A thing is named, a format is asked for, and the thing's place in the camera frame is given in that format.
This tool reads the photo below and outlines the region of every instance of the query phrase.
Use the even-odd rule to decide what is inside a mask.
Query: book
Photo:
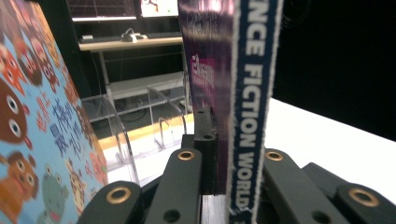
[[[213,110],[218,135],[217,194],[227,223],[255,222],[265,120],[275,75],[281,0],[179,0],[194,110]]]

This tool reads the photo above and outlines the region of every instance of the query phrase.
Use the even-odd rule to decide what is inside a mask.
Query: white shelf
[[[154,86],[158,91],[170,90],[183,86],[183,72],[142,77],[109,84],[112,98],[119,100],[131,96],[147,94],[147,87]]]

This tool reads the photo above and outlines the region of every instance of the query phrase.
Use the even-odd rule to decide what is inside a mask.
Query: white tabletop
[[[396,203],[396,142],[274,99],[265,132],[265,146],[286,152],[300,167],[314,162]]]

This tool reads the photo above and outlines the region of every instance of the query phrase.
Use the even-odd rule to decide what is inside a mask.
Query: screw hole
[[[130,196],[131,191],[128,188],[117,187],[107,194],[106,200],[109,203],[117,204],[125,202]]]
[[[168,223],[176,222],[180,219],[180,213],[175,210],[168,210],[163,214],[163,220],[165,220]]]
[[[265,153],[265,156],[270,159],[271,161],[282,161],[283,156],[277,152],[269,151]]]
[[[364,190],[364,189],[350,189],[349,196],[358,203],[361,203],[368,207],[379,206],[379,200],[374,196],[374,194]]]
[[[114,191],[113,194],[111,195],[111,197],[113,197],[114,199],[119,199],[123,196],[125,196],[126,192],[123,189],[119,189],[117,191]]]
[[[194,158],[194,154],[190,151],[182,151],[178,153],[178,158],[183,160],[183,161],[190,161]]]
[[[319,212],[319,211],[315,211],[312,213],[312,218],[318,222],[318,223],[322,223],[322,224],[327,224],[327,223],[331,223],[331,219],[329,216],[327,216],[326,214]]]

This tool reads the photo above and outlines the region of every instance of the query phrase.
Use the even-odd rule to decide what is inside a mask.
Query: cartoon illustration
[[[70,184],[73,190],[73,199],[75,206],[77,208],[78,216],[81,215],[82,210],[84,209],[84,203],[85,203],[85,193],[84,190],[87,188],[87,184],[83,181],[81,181],[81,171],[79,171],[79,174],[76,174],[76,172],[73,169],[73,162],[65,161],[67,166],[67,170],[70,173]]]
[[[88,118],[87,113],[83,108],[79,105],[76,107],[77,115],[79,123],[81,124],[81,130],[84,132],[85,138],[87,138],[90,143],[90,147],[92,147],[92,139],[91,136],[94,134],[93,128],[90,124],[90,119]]]
[[[0,78],[0,140],[19,144],[25,142],[26,146],[32,148],[32,143],[27,137],[27,122],[25,114],[29,114],[26,105],[22,105],[17,95]]]
[[[0,43],[0,73],[3,74],[6,81],[15,87],[22,95],[24,90],[21,86],[20,80],[26,83],[26,79],[18,67],[17,61],[12,56],[11,52]]]
[[[91,152],[90,158],[95,178],[104,185],[108,184],[106,159],[103,152]]]
[[[46,172],[41,182],[45,211],[38,217],[37,224],[60,223],[69,191],[66,185],[62,186],[61,177],[53,175],[47,164]]]
[[[66,95],[67,101],[70,103],[70,105],[77,106],[78,93],[70,77],[66,79],[64,94]]]
[[[61,66],[61,56],[56,49],[55,38],[52,35],[52,31],[50,30],[49,25],[47,24],[46,18],[44,17],[44,13],[42,12],[39,5],[33,5],[33,12],[36,14],[36,18],[41,28],[43,29],[44,41],[49,50],[49,55],[52,57],[55,66],[59,68]]]
[[[35,51],[35,55],[38,58],[38,64],[42,70],[42,73],[46,76],[47,80],[49,81],[52,91],[56,92],[56,86],[59,86],[59,80],[55,76],[55,73],[52,68],[52,64],[50,63],[50,59],[47,56],[46,51],[44,50],[43,46],[41,45],[37,37],[35,36],[30,37],[30,41]]]
[[[2,3],[0,3],[0,7],[7,9],[7,11],[1,11],[1,17],[5,20],[1,28],[3,29],[4,34],[8,37],[8,39],[12,42],[12,45],[14,46],[17,56],[17,62],[20,65],[22,72],[33,85],[40,86],[42,82],[42,75],[38,66],[37,58],[35,57],[30,47],[25,43],[22,30],[15,29],[15,27],[20,26],[20,24],[15,20],[21,22],[24,21],[24,19],[22,18],[21,14],[20,16],[17,15],[17,19],[13,18],[15,17],[15,14],[12,13],[14,12],[14,8],[16,6],[13,1],[1,2]]]
[[[26,160],[16,151],[7,159],[0,156],[0,162],[8,164],[7,176],[0,180],[0,210],[17,223],[23,203],[35,199],[38,192],[35,159],[29,156]]]

